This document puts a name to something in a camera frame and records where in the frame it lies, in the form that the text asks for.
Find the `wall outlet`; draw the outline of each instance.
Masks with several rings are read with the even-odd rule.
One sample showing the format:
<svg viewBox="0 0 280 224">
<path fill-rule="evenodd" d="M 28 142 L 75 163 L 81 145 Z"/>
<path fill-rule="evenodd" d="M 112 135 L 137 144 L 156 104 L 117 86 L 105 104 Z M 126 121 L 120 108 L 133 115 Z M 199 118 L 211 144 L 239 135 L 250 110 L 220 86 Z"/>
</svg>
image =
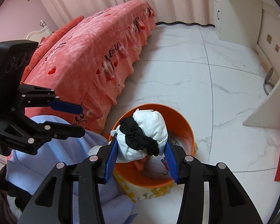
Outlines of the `wall outlet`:
<svg viewBox="0 0 280 224">
<path fill-rule="evenodd" d="M 271 44 L 272 43 L 272 36 L 270 36 L 269 34 L 267 34 L 267 41 Z"/>
<path fill-rule="evenodd" d="M 275 51 L 279 52 L 280 47 L 276 44 Z"/>
</svg>

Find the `black robotic claw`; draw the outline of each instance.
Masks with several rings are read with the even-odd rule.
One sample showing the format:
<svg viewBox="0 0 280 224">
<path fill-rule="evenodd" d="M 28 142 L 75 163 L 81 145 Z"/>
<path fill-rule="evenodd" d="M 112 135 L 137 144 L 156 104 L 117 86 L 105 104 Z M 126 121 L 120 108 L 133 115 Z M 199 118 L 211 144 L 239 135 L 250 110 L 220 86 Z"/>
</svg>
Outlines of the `black robotic claw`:
<svg viewBox="0 0 280 224">
<path fill-rule="evenodd" d="M 204 182 L 209 182 L 209 224 L 263 224 L 247 192 L 226 164 L 201 163 L 186 155 L 182 147 L 171 142 L 167 144 L 178 165 L 177 184 L 184 184 L 177 224 L 188 224 L 189 220 L 194 224 L 202 223 Z"/>
<path fill-rule="evenodd" d="M 37 43 L 27 40 L 0 42 L 0 154 L 12 149 L 36 155 L 52 138 L 83 137 L 85 130 L 76 125 L 54 122 L 37 124 L 24 115 L 25 108 L 51 107 L 81 114 L 81 105 L 59 100 L 53 89 L 20 84 Z"/>
<path fill-rule="evenodd" d="M 98 183 L 111 178 L 118 155 L 116 135 L 80 164 L 58 163 L 30 199 L 18 224 L 72 224 L 73 182 L 79 182 L 80 223 L 105 224 Z"/>
</svg>

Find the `pillow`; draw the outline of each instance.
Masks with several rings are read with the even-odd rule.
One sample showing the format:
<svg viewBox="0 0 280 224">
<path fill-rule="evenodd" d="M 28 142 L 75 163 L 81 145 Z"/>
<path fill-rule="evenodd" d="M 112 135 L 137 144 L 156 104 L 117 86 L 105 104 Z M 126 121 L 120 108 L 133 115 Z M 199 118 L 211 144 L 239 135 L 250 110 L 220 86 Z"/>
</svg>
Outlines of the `pillow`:
<svg viewBox="0 0 280 224">
<path fill-rule="evenodd" d="M 46 37 L 42 37 L 41 41 L 39 42 L 40 44 L 46 39 Z"/>
<path fill-rule="evenodd" d="M 32 69 L 38 64 L 38 62 L 43 58 L 43 56 L 52 48 L 54 44 L 58 42 L 68 31 L 75 27 L 84 19 L 84 16 L 79 16 L 64 25 L 62 28 L 58 29 L 56 32 L 52 33 L 44 40 L 41 41 L 39 47 L 33 53 L 29 65 L 26 66 L 21 81 L 24 82 L 28 77 Z"/>
</svg>

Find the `floor tile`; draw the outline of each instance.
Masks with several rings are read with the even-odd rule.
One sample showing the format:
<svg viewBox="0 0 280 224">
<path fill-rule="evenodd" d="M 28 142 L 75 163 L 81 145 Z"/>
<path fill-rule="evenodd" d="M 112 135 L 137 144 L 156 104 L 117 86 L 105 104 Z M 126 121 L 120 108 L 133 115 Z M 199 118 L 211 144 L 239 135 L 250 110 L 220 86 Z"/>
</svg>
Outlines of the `floor tile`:
<svg viewBox="0 0 280 224">
<path fill-rule="evenodd" d="M 173 224 L 177 222 L 184 185 L 174 185 L 164 196 L 137 201 L 134 213 L 138 216 L 133 224 Z M 208 183 L 205 183 L 205 206 L 202 224 L 208 224 L 209 193 Z"/>
<path fill-rule="evenodd" d="M 209 163 L 222 161 L 231 171 L 277 167 L 280 131 L 242 125 L 267 97 L 263 78 L 220 66 L 210 69 L 214 123 Z"/>
<path fill-rule="evenodd" d="M 214 30 L 200 27 L 210 65 L 224 66 L 265 77 L 266 72 L 254 49 L 221 41 Z"/>
<path fill-rule="evenodd" d="M 200 30 L 155 29 L 143 46 L 140 60 L 185 61 L 207 64 Z"/>
<path fill-rule="evenodd" d="M 106 122 L 104 132 L 112 129 L 128 110 L 142 104 L 159 103 L 179 111 L 192 127 L 198 151 L 207 163 L 212 132 L 212 93 L 208 65 L 173 61 L 139 61 L 125 81 Z"/>
<path fill-rule="evenodd" d="M 197 24 L 159 24 L 156 29 L 199 29 Z"/>
<path fill-rule="evenodd" d="M 276 169 L 234 173 L 255 205 L 263 223 L 267 223 L 280 195 L 280 182 L 275 182 Z"/>
</svg>

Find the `white cloth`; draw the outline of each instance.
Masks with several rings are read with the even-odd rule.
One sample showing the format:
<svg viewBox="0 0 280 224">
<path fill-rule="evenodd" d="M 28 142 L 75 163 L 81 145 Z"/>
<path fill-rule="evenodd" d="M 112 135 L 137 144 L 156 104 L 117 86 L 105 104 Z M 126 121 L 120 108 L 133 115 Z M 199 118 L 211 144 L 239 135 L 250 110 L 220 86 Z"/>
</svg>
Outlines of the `white cloth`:
<svg viewBox="0 0 280 224">
<path fill-rule="evenodd" d="M 162 156 L 168 139 L 168 132 L 163 116 L 158 111 L 137 109 L 133 113 L 133 118 L 146 136 L 157 141 L 159 155 Z M 120 131 L 119 127 L 120 125 L 111 131 L 111 136 L 117 133 L 118 157 L 116 162 L 125 163 L 144 158 L 146 152 L 142 150 L 136 151 L 128 147 L 125 143 L 125 134 Z"/>
</svg>

